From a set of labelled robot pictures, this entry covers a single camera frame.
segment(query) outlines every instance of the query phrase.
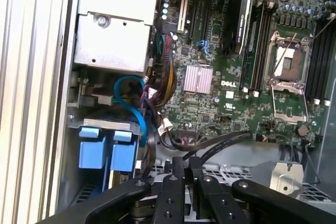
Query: blue plastic tab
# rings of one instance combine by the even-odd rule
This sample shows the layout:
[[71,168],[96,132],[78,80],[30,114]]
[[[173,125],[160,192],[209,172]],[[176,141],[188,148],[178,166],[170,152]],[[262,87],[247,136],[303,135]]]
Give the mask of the blue plastic tab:
[[81,142],[79,168],[102,169],[107,157],[106,136],[102,142]]
[[111,170],[131,172],[135,158],[136,142],[123,145],[114,144],[111,159]]
[[113,140],[130,143],[132,140],[132,132],[115,131]]
[[98,136],[99,129],[97,128],[82,127],[79,132],[79,137],[98,138]]

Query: wire bundle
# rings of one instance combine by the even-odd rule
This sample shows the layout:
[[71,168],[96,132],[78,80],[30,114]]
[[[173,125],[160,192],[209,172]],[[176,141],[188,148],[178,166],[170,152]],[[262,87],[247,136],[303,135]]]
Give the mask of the wire bundle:
[[150,99],[155,108],[165,105],[176,89],[176,72],[173,60],[173,39],[170,34],[157,35],[156,53],[161,56],[162,75],[160,87]]

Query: metal bracket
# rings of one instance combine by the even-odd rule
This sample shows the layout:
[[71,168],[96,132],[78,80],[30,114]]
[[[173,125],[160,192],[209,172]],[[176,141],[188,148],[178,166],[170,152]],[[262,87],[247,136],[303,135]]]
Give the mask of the metal bracket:
[[156,200],[152,223],[184,223],[184,197],[184,179],[175,175],[166,176]]
[[248,223],[243,211],[230,194],[230,187],[227,186],[227,191],[224,190],[215,177],[199,177],[194,195],[197,198],[197,219],[214,218],[218,224]]

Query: motherboard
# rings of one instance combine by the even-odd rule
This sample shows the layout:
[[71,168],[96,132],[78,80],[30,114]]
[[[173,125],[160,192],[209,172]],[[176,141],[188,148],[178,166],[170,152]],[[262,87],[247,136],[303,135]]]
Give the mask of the motherboard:
[[[162,0],[177,86],[161,109],[179,131],[216,124],[255,141],[322,141],[333,65],[332,0]],[[238,39],[226,39],[235,21]],[[207,134],[216,134],[208,130]]]

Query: heatsink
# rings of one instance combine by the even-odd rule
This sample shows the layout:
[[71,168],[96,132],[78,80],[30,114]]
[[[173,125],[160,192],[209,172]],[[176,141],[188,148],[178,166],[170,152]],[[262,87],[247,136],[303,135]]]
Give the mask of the heatsink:
[[210,94],[213,71],[212,68],[187,66],[183,91]]

